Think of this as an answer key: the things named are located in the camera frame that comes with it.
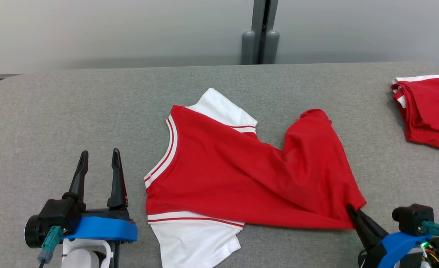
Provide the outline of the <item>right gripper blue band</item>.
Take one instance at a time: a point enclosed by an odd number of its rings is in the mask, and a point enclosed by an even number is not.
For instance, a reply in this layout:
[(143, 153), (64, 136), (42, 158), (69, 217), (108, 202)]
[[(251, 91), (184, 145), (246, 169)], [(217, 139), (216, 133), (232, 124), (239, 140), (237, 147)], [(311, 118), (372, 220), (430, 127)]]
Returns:
[[(347, 205), (347, 213), (365, 250), (359, 268), (439, 268), (439, 236), (388, 234), (361, 209)], [(376, 244), (376, 238), (382, 239)]]

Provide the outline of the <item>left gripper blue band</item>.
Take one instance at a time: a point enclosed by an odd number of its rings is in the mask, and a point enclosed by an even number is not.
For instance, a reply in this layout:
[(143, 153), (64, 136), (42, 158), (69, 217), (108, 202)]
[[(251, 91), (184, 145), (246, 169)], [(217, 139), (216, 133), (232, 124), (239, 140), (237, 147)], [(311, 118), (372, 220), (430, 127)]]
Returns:
[[(84, 202), (85, 175), (88, 171), (89, 153), (82, 151), (69, 191), (63, 200), (73, 200), (80, 211), (86, 210)], [(126, 209), (128, 196), (122, 159), (118, 148), (112, 153), (113, 170), (110, 209)], [(133, 220), (105, 217), (83, 217), (76, 231), (63, 238), (63, 268), (118, 268), (120, 245), (138, 240), (138, 228)]]

